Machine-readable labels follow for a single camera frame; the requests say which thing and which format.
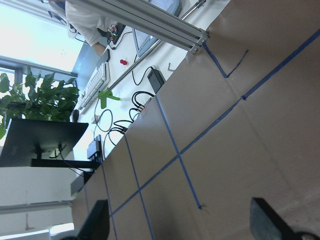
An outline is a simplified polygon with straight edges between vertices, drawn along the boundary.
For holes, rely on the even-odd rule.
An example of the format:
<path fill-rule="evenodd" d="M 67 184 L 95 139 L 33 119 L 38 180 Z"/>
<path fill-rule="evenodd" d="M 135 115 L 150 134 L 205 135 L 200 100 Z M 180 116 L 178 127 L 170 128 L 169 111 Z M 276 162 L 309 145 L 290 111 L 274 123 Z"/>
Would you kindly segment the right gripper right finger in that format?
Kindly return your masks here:
<path fill-rule="evenodd" d="M 250 203 L 250 231 L 255 240 L 301 240 L 304 232 L 295 232 L 264 198 Z"/>

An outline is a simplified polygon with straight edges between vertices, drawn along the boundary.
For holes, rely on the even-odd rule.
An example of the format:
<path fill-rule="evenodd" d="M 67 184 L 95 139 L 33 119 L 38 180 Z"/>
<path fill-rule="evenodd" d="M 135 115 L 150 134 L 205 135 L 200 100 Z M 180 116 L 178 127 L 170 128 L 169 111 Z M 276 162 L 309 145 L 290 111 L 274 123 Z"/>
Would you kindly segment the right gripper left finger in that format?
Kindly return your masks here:
<path fill-rule="evenodd" d="M 108 200 L 97 200 L 76 240 L 107 240 L 110 234 L 110 216 Z"/>

